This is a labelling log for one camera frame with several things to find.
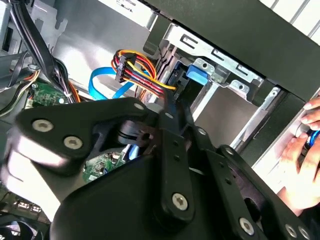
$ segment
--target blue drive tab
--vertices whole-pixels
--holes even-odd
[[[201,84],[202,86],[206,85],[208,82],[208,74],[194,65],[190,65],[186,76]]]

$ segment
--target black cable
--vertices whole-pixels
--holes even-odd
[[[19,79],[19,75],[21,73],[21,70],[24,66],[25,59],[28,56],[28,51],[25,51],[22,53],[21,57],[18,59],[18,62],[16,63],[14,70],[12,72],[11,80],[7,86],[7,88],[11,88],[13,85],[17,83],[17,80]]]
[[[24,0],[9,0],[12,4],[11,18],[35,63],[53,86],[63,92],[70,103],[76,103],[77,97],[71,91],[68,71],[62,61],[54,58],[33,20]]]
[[[24,36],[26,37],[25,44],[32,49],[31,52],[35,55],[34,59],[37,60],[46,77],[50,80],[55,79],[57,78],[57,68],[55,66],[53,57],[45,41],[41,37],[36,25],[31,19],[24,1],[20,0],[18,2],[18,4],[12,5],[12,9],[15,11],[18,17],[24,32]]]
[[[11,101],[4,107],[0,110],[0,115],[5,113],[6,111],[8,111],[9,109],[11,109],[11,107],[15,104],[15,102],[17,101],[17,98],[19,96],[19,93],[21,92],[21,90],[26,86],[28,85],[29,82],[24,82],[22,84],[20,84],[16,90],[15,90],[15,93],[11,99]]]

